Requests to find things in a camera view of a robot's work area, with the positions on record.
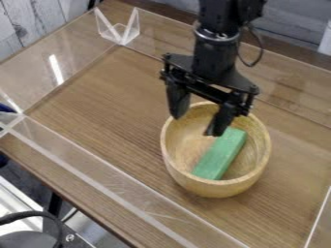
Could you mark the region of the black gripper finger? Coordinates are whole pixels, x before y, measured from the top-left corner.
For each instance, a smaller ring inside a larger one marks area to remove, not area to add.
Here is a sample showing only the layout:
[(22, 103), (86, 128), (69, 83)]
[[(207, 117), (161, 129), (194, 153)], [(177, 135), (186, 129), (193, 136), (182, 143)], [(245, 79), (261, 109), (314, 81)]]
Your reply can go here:
[(171, 81), (167, 82), (166, 89), (170, 113), (175, 119), (179, 119), (189, 110), (190, 92), (185, 85), (179, 85)]
[(222, 105), (213, 105), (211, 110), (215, 113), (205, 131), (205, 135), (221, 137), (237, 115), (237, 106), (233, 103), (225, 103)]

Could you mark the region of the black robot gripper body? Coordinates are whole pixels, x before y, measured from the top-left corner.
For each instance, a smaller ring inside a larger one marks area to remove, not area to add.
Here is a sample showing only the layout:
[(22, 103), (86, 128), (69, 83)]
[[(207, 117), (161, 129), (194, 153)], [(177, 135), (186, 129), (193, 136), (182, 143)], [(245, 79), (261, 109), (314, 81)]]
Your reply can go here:
[(261, 89), (235, 68), (235, 60), (241, 58), (241, 30), (230, 34), (197, 28), (194, 35), (193, 55), (163, 55), (161, 78), (166, 86), (169, 81), (185, 85), (190, 95), (197, 94), (218, 105), (233, 103), (237, 106), (235, 116), (249, 115)]

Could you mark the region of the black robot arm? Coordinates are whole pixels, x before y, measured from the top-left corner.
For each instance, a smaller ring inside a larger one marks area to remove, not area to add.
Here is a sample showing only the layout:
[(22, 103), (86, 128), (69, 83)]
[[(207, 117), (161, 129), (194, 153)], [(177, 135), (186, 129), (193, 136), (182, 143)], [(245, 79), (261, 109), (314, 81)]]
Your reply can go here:
[(194, 54), (167, 53), (161, 78), (167, 89), (169, 109), (174, 118), (189, 110), (190, 96), (201, 96), (219, 105), (207, 136), (219, 137), (235, 117), (248, 115), (260, 86), (235, 68), (243, 30), (264, 15), (269, 0), (199, 0), (198, 25), (194, 29)]

